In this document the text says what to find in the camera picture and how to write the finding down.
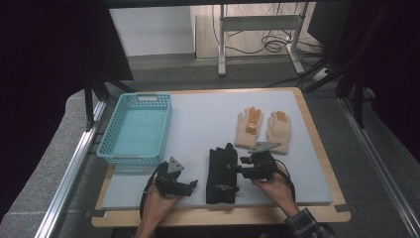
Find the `basket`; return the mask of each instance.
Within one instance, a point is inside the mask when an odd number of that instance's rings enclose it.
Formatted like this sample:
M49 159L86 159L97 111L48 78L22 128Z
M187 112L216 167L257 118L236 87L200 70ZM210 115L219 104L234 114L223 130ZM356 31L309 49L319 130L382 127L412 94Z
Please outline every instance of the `basket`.
M160 164L171 114L170 94L122 94L96 155L114 165Z

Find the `black cloth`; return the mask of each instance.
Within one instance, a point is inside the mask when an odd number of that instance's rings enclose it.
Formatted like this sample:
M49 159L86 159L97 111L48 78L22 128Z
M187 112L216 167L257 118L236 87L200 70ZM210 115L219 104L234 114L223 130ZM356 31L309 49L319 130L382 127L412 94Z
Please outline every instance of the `black cloth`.
M420 15L413 8L416 4L414 0L393 2L367 48L363 65L366 85L375 94L372 108L420 163Z
M225 149L210 150L209 174L206 184L206 203L235 203L237 172L232 165L238 164L238 153L231 143Z
M105 7L1 1L1 207L5 214L85 80L132 79Z

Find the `beige glove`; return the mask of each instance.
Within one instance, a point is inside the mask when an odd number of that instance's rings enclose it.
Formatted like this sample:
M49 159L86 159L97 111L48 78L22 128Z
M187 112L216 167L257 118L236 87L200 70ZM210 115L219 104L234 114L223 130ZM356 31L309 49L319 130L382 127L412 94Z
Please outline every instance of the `beige glove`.
M271 149L273 153L287 155L290 139L290 117L282 111L272 112L268 119L266 136L269 142L279 142L281 146Z
M263 113L255 107L245 109L245 113L238 115L238 125L235 138L235 146L251 148L257 141Z

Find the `wall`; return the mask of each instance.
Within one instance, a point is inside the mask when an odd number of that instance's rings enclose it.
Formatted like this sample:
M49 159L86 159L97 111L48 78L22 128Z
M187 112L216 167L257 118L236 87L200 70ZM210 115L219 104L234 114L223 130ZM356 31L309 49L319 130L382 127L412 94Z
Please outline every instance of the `wall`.
M190 9L110 10L127 57L194 53Z

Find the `sleeve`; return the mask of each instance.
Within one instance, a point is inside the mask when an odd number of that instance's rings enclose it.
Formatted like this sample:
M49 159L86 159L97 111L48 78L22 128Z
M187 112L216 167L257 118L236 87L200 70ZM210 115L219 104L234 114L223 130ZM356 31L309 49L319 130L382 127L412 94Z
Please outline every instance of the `sleeve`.
M305 208L299 214L284 220L297 238L334 238L335 235L326 231L318 224L311 212Z

